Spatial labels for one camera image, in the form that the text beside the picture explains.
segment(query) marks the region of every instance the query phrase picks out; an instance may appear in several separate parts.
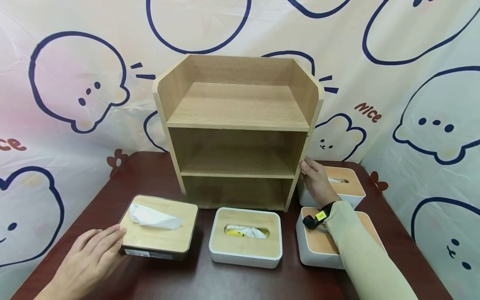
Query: hand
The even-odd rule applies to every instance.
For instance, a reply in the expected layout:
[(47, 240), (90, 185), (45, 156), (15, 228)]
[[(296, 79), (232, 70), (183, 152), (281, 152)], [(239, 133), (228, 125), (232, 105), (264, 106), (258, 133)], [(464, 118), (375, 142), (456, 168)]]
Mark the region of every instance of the hand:
[(321, 207), (333, 201), (341, 200), (330, 185), (327, 173), (325, 173), (325, 168), (321, 164), (310, 157), (306, 157), (305, 160), (301, 162), (300, 167), (307, 190)]
[(119, 251), (125, 232), (117, 224), (79, 236), (52, 281), (35, 299), (77, 300), (86, 296), (123, 260)]

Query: beige sleeve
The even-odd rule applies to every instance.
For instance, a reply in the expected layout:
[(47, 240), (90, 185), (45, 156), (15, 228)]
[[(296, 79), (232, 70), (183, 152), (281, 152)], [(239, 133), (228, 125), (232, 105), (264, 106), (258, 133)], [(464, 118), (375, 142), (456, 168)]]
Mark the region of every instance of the beige sleeve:
[(363, 227), (348, 202), (333, 204), (325, 226), (361, 299), (417, 299), (402, 273)]

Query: white tissue box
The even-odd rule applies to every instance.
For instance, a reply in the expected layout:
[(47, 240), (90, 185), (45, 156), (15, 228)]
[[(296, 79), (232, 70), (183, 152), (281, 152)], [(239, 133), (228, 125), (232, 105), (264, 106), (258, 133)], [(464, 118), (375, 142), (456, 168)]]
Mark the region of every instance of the white tissue box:
[[(357, 207), (360, 201), (365, 198), (365, 191), (354, 170), (349, 168), (325, 167), (325, 171), (329, 178), (340, 181), (330, 181), (330, 185), (340, 198), (350, 203), (353, 208)], [(301, 206), (321, 208), (305, 188), (305, 183), (303, 183), (301, 178), (299, 178), (297, 182), (297, 188)]]
[[(180, 218), (180, 227), (166, 229), (140, 225), (131, 218), (130, 208), (132, 204), (146, 206), (175, 218)], [(137, 195), (132, 199), (120, 221), (120, 226), (127, 229), (127, 233), (123, 237), (121, 252), (126, 255), (183, 260), (190, 249), (197, 214), (198, 206), (194, 204)]]
[[(231, 236), (227, 225), (263, 228), (266, 239)], [(217, 263), (275, 268), (282, 258), (282, 229), (276, 213), (222, 207), (216, 211), (210, 243), (212, 260)]]
[[(315, 216), (318, 212), (319, 209), (314, 207), (302, 207), (300, 211), (296, 225), (300, 261), (304, 265), (315, 267), (345, 269), (335, 242), (328, 231), (322, 225), (317, 227), (317, 229), (309, 230), (302, 223), (303, 218), (306, 216)], [(363, 212), (356, 213), (365, 229), (367, 229), (373, 239), (385, 251), (385, 247), (382, 244), (370, 217)]]

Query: shelf compartment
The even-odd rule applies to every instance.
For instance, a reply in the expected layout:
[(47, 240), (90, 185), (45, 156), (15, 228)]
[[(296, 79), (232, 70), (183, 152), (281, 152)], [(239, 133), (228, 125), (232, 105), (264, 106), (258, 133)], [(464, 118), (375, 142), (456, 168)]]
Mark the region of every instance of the shelf compartment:
[(194, 82), (168, 127), (307, 132), (288, 86)]
[(199, 208), (284, 210), (293, 180), (184, 176), (187, 201)]
[(182, 176), (293, 179), (305, 132), (169, 128)]

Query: cartoon-print backdrop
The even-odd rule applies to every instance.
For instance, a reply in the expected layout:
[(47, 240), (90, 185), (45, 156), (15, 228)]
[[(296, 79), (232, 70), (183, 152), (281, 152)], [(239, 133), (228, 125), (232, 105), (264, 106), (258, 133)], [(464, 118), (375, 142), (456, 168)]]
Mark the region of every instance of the cartoon-print backdrop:
[(151, 84), (186, 53), (294, 57), (309, 155), (362, 162), (455, 298), (479, 293), (480, 0), (0, 0), (0, 298), (128, 155), (168, 151)]

